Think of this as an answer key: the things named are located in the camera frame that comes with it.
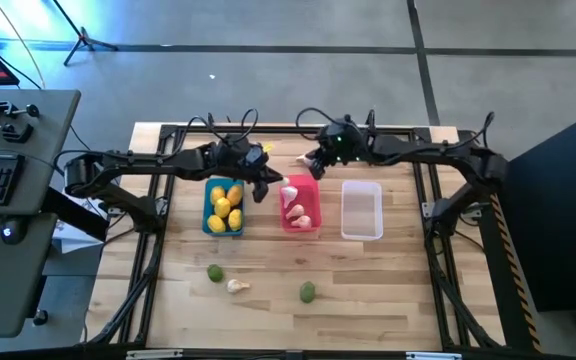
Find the gray floor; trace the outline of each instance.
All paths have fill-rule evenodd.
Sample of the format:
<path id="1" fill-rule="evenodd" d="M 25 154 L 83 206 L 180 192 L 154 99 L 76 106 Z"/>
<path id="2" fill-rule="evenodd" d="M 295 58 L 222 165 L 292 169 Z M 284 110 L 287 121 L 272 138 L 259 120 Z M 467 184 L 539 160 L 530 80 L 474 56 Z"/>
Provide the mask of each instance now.
<path id="1" fill-rule="evenodd" d="M 61 3 L 91 36 L 127 45 L 414 46 L 406 0 Z M 26 39 L 74 39 L 51 1 L 0 4 Z M 576 49 L 576 0 L 417 0 L 416 7 L 429 48 Z M 0 39 L 14 37 L 0 15 Z M 1 53 L 38 81 L 20 45 Z M 82 51 L 66 68 L 65 52 L 33 54 L 48 88 L 82 91 L 74 126 L 98 148 L 127 149 L 135 121 L 208 111 L 239 117 L 249 107 L 263 122 L 292 122 L 307 106 L 359 118 L 374 108 L 380 124 L 429 122 L 416 55 Z M 576 57 L 428 56 L 428 68 L 441 124 L 478 129 L 494 110 L 489 141 L 509 158 L 576 121 Z M 69 137 L 66 147 L 79 145 Z M 0 340 L 0 351 L 77 342 L 98 257 L 97 250 L 51 254 L 41 299 L 51 322 Z M 572 313 L 536 320 L 546 352 L 576 355 Z"/>

